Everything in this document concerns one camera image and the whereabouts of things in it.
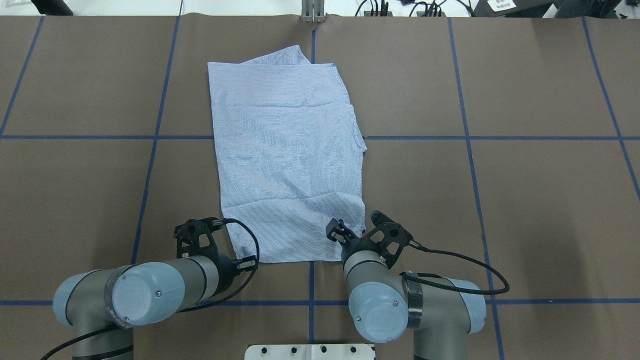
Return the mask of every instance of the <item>white mounting plate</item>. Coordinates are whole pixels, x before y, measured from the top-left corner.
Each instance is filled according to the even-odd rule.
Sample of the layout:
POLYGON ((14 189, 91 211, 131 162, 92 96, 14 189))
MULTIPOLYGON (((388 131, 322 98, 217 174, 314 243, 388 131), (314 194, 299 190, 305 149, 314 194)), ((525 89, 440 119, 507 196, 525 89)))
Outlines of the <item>white mounting plate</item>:
POLYGON ((290 344, 251 345, 244 360, 375 360, 375 346, 370 344, 290 344))

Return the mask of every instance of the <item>electrical cable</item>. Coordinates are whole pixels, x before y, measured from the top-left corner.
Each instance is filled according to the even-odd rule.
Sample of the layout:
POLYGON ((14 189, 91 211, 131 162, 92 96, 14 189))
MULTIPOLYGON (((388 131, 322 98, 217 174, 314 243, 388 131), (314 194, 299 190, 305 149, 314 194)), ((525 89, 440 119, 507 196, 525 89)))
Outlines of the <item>electrical cable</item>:
POLYGON ((360 12, 360 9, 362 8, 362 5, 364 5, 364 3, 366 3, 367 0, 362 0, 362 2, 360 3, 360 6, 358 6, 358 10, 356 10, 356 15, 354 16, 358 16, 358 13, 360 12))
POLYGON ((418 275, 419 277, 435 277, 436 279, 442 279, 442 276, 438 274, 431 274, 428 272, 419 272, 419 273, 416 273, 416 275, 418 275))
POLYGON ((431 6, 429 6, 429 10, 423 13, 422 16, 431 17, 431 14, 434 12, 435 8, 436 8, 436 3, 434 1, 433 3, 431 3, 431 6))
POLYGON ((598 18, 602 19, 602 13, 604 12, 605 8, 607 8, 607 3, 608 3, 608 0, 602 1, 602 7, 600 9, 600 13, 598 14, 598 18))
MULTIPOLYGON (((240 220, 236 220, 234 218, 224 218, 222 219, 222 221, 224 222, 224 224, 238 224, 240 225, 247 233, 249 233, 249 235, 251 236, 251 239, 253 239, 253 242, 255 244, 255 263, 256 265, 258 265, 260 263, 260 245, 258 244, 258 239, 256 239, 255 235, 253 234, 253 232, 251 231, 251 229, 249 229, 246 225, 244 225, 242 223, 242 221, 240 220)), ((257 270, 257 267, 254 268, 253 270, 251 270, 251 273, 249 274, 249 276, 246 278, 246 280, 242 283, 242 285, 240 285, 240 287, 234 291, 233 293, 227 295, 226 297, 223 297, 220 300, 215 300, 212 302, 208 302, 206 304, 202 304, 202 305, 198 305, 198 306, 192 306, 192 307, 187 307, 186 309, 180 310, 178 311, 179 313, 188 313, 190 311, 196 311, 196 310, 201 310, 201 309, 206 309, 208 307, 212 307, 212 306, 216 306, 216 305, 220 305, 223 302, 231 299, 232 297, 238 295, 238 293, 240 291, 242 291, 244 289, 245 286, 247 286, 247 284, 249 284, 249 281, 251 281, 251 278, 253 277, 253 275, 255 274, 255 271, 257 270)))
POLYGON ((440 4, 436 5, 436 10, 434 10, 434 12, 433 12, 433 16, 434 17, 441 17, 442 16, 442 5, 444 3, 446 3, 446 2, 447 2, 447 0, 442 0, 442 2, 440 4))
POLYGON ((91 338, 92 336, 104 334, 105 332, 109 332, 109 331, 113 331, 113 330, 117 330, 117 329, 119 329, 119 327, 116 324, 111 324, 111 325, 105 327, 104 329, 92 331, 92 332, 89 332, 87 334, 78 336, 77 338, 73 338, 73 339, 67 341, 66 343, 62 343, 62 344, 58 345, 57 347, 53 348, 50 352, 46 353, 46 355, 44 355, 40 360, 47 360, 53 354, 59 352, 60 350, 64 349, 65 347, 69 347, 69 346, 71 346, 71 345, 73 345, 75 343, 78 343, 78 342, 83 341, 85 339, 91 338))
POLYGON ((471 17, 474 16, 474 9, 471 7, 471 0, 469 0, 469 5, 465 4, 462 0, 456 0, 457 2, 461 3, 462 6, 465 7, 465 9, 467 9, 467 12, 469 13, 469 15, 471 17))
POLYGON ((424 1, 420 1, 419 3, 415 3, 413 8, 411 9, 411 12, 409 13, 409 17, 411 17, 411 15, 413 15, 413 11, 415 10, 415 8, 418 7, 418 5, 424 5, 424 12, 427 12, 427 7, 429 6, 429 4, 425 3, 424 1))
POLYGON ((459 288, 457 286, 444 285, 444 284, 440 284, 440 283, 437 283, 437 282, 433 282, 433 281, 429 281, 429 280, 425 280, 425 279, 420 279, 418 277, 407 275, 404 272, 401 273, 403 279, 406 279, 406 280, 409 280, 409 281, 413 281, 413 282, 417 282, 419 284, 433 286, 434 288, 439 288, 439 289, 443 289, 443 290, 457 291, 459 293, 468 293, 468 294, 476 294, 476 295, 498 295, 498 294, 502 294, 502 293, 505 293, 505 292, 509 291, 510 286, 509 286, 509 283, 507 282, 507 279, 505 279, 504 276, 502 276, 502 274, 500 274, 496 269, 492 268, 490 265, 487 265, 487 264, 483 263, 482 261, 476 260, 474 258, 470 258, 470 257, 468 257, 466 255, 463 255, 463 254, 458 254, 457 252, 428 249, 428 248, 422 246, 420 243, 418 243, 415 240, 410 240, 409 241, 409 246, 413 247, 414 249, 417 249, 417 250, 420 250, 420 251, 424 251, 424 252, 427 252, 427 253, 430 253, 430 254, 442 254, 442 255, 455 256, 456 258, 464 259, 464 260, 470 261, 470 262, 472 262, 474 264, 480 265, 480 266, 484 267, 485 269, 489 270, 494 275, 496 275, 498 277, 498 279, 500 279, 500 281, 502 281, 502 283, 504 284, 504 287, 502 289, 498 289, 498 290, 465 289, 465 288, 459 288))

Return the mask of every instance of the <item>white floor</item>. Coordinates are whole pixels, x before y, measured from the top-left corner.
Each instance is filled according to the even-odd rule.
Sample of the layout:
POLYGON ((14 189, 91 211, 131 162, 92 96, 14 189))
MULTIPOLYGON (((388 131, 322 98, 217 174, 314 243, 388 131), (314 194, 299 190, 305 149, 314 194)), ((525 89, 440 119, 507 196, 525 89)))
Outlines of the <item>white floor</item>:
MULTIPOLYGON (((360 1, 325 0, 324 10, 326 13, 353 16, 360 1)), ((88 16, 177 15, 180 9, 180 0, 65 0, 65 2, 74 15, 88 16)), ((472 0, 474 7, 477 2, 478 0, 472 0)), ((622 0, 616 11, 632 19, 638 19, 639 8, 624 5, 624 2, 625 0, 622 0)), ((299 15, 301 13, 301 0, 184 0, 183 6, 182 13, 197 12, 207 15, 299 15)), ((412 8, 412 4, 403 6, 399 0, 390 0, 389 3, 389 11, 394 16, 408 16, 412 8)), ((370 9, 369 4, 362 7, 362 11, 370 9)), ((464 6, 456 0, 447 0, 442 5, 442 10, 449 17, 468 17, 464 6)), ((39 13, 29 0, 0 0, 0 15, 39 15, 39 13)))

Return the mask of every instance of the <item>white label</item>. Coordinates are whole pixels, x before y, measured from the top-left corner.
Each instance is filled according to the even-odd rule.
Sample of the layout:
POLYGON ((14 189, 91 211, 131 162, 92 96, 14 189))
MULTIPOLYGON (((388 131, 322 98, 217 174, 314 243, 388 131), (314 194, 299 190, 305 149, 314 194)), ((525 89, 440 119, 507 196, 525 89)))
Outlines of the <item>white label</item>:
POLYGON ((513 9, 516 4, 513 0, 487 0, 491 9, 495 12, 501 12, 503 10, 513 9))

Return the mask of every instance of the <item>robotic arm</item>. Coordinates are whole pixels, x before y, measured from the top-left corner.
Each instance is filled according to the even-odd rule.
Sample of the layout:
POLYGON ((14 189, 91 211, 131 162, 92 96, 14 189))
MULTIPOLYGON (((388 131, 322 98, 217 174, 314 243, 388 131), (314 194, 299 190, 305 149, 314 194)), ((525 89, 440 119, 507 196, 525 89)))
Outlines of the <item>robotic arm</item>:
POLYGON ((333 219, 326 227, 327 237, 342 245, 349 312, 360 335, 371 342, 386 343, 400 337, 405 329, 413 329, 414 360, 466 359, 466 335, 484 326, 483 295, 507 292, 509 284, 500 273, 478 260, 423 247, 400 224, 380 211, 374 211, 371 220, 376 227, 361 238, 342 220, 333 219), (378 232, 382 232, 384 238, 380 242, 371 240, 378 232), (389 248, 394 243, 397 250, 391 252, 389 248), (482 265, 496 274, 505 287, 489 291, 480 290, 469 281, 434 274, 392 275, 389 269, 407 245, 482 265))
POLYGON ((93 270, 65 280, 53 299, 58 321, 73 326, 74 360, 133 359, 134 326, 160 322, 172 314, 214 306, 239 293, 253 277, 260 258, 258 242, 240 221, 227 218, 189 220, 175 228, 177 259, 93 270), (220 254, 212 233, 236 223, 249 232, 256 255, 231 260, 220 254), (200 246, 206 235, 210 245, 200 246), (195 306, 229 288, 236 276, 251 271, 242 286, 216 302, 195 306))

